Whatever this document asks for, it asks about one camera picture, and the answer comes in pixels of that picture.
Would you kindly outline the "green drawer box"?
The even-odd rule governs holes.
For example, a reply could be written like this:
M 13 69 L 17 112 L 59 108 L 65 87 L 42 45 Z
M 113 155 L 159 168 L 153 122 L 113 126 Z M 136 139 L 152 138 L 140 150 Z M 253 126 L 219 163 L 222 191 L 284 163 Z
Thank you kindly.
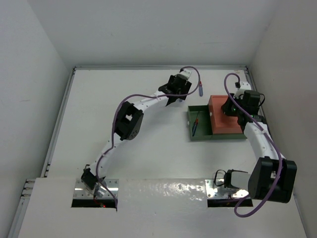
M 196 119 L 197 113 L 199 114 L 199 121 L 197 130 L 192 136 L 192 126 Z M 212 133 L 211 120 L 209 116 L 209 109 L 207 105 L 188 106 L 187 118 L 189 128 L 189 138 L 191 141 L 210 141 L 210 140 L 245 140 L 245 135 L 216 135 Z

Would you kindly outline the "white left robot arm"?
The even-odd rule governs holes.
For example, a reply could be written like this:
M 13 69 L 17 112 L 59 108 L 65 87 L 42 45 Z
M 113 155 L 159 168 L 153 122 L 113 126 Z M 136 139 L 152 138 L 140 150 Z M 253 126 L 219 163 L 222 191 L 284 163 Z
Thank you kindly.
M 185 100 L 190 87 L 191 71 L 181 70 L 176 75 L 171 75 L 168 82 L 159 87 L 151 96 L 134 95 L 143 97 L 135 103 L 128 102 L 132 95 L 121 102 L 115 112 L 111 127 L 111 136 L 97 159 L 86 166 L 81 176 L 81 181 L 93 191 L 101 178 L 106 176 L 110 166 L 110 157 L 114 150 L 125 140 L 133 140 L 139 133 L 144 112 L 150 109 L 168 106 L 177 100 Z

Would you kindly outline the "salmon red drawer box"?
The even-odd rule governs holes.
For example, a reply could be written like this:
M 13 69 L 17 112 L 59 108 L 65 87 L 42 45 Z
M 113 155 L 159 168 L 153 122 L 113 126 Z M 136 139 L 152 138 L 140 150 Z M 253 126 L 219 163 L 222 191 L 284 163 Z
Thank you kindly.
M 208 108 L 211 120 L 212 133 L 216 135 L 243 135 L 237 117 L 226 116 L 221 106 L 226 102 L 228 96 L 211 95 Z

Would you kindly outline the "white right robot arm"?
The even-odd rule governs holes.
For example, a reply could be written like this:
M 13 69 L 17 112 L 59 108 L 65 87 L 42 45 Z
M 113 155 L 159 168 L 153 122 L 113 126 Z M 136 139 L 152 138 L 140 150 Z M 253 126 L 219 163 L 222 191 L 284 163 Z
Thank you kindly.
M 256 200 L 263 200 L 272 189 L 269 201 L 288 203 L 297 165 L 286 160 L 281 153 L 277 153 L 271 144 L 272 138 L 266 120 L 258 114 L 260 106 L 261 93 L 249 86 L 240 86 L 221 106 L 225 116 L 237 117 L 237 123 L 250 142 L 257 159 L 254 170 L 247 177 L 242 171 L 228 170 L 225 186 L 245 189 L 250 197 Z

